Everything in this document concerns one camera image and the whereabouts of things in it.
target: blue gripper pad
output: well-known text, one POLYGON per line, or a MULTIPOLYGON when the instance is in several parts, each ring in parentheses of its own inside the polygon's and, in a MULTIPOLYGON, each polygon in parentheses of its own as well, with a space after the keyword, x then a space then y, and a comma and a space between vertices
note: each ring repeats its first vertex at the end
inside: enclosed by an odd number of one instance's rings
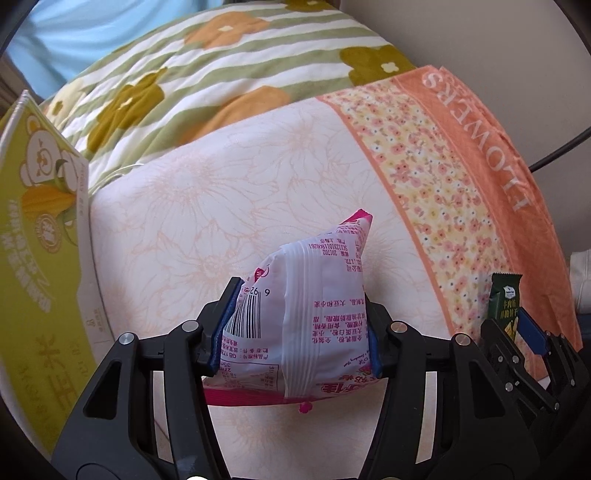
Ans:
POLYGON ((546 334, 535 322, 529 313, 520 307, 517 310, 517 331, 522 336, 525 343, 536 355, 545 355, 548 353, 548 342, 546 334))
POLYGON ((224 312, 222 314, 222 318, 220 319, 219 323, 217 324, 216 329, 212 335, 212 354, 209 357, 209 362, 207 363, 207 365, 209 366, 209 368, 212 369, 212 371, 215 374, 217 374, 217 371, 220 368, 220 359, 222 356, 223 330, 224 330, 224 327, 230 321, 230 317, 232 317, 234 310, 236 310, 236 301, 238 300, 238 294, 240 293, 243 283, 244 283, 244 280, 242 280, 236 286, 236 289, 234 290, 234 293, 232 294, 232 298, 230 299, 230 302, 228 302, 228 304, 226 305, 226 309, 224 310, 224 312))
POLYGON ((369 363, 371 364, 371 373, 375 378, 382 378, 382 362, 379 361, 378 355, 378 338, 375 336, 374 330, 368 324, 368 339, 369 339, 369 363))

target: corn illustration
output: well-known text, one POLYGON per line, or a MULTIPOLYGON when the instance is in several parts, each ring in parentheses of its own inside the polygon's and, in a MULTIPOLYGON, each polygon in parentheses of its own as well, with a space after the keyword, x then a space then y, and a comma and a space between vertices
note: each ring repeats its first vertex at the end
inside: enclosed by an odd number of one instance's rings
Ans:
POLYGON ((55 218, 75 202, 74 193, 63 192, 46 183, 29 187, 21 197, 22 212, 31 221, 42 213, 49 213, 55 218))

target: black cable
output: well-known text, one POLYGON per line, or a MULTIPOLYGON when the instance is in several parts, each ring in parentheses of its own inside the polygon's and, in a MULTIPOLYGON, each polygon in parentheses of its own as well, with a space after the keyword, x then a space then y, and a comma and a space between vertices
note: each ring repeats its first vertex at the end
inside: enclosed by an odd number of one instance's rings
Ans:
POLYGON ((591 138, 591 127, 589 127, 580 135, 574 137, 571 141, 566 142, 564 145, 562 145, 562 147, 558 148, 557 150, 554 150, 550 155, 547 155, 546 157, 542 158, 542 160, 538 160, 530 167, 530 172, 533 173, 541 169, 542 167, 545 167, 546 165, 552 163, 557 158, 562 157, 562 155, 564 155, 565 153, 570 152, 573 148, 578 147, 588 138, 591 138))

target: green snack package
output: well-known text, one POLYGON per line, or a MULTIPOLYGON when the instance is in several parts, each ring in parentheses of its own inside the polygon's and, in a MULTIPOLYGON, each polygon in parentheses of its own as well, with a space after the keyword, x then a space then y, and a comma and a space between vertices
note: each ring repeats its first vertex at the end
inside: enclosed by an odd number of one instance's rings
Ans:
POLYGON ((495 320, 513 341, 517 334, 521 277, 518 273, 493 273, 491 296, 488 300, 487 318, 495 320))

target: striped blanket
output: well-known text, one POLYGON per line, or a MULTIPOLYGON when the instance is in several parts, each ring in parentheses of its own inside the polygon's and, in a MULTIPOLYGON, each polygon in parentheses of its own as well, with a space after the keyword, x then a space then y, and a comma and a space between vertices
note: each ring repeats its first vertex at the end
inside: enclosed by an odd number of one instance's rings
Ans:
POLYGON ((90 188, 218 128, 411 70, 323 1, 225 5, 114 51, 43 105, 90 160, 90 188))

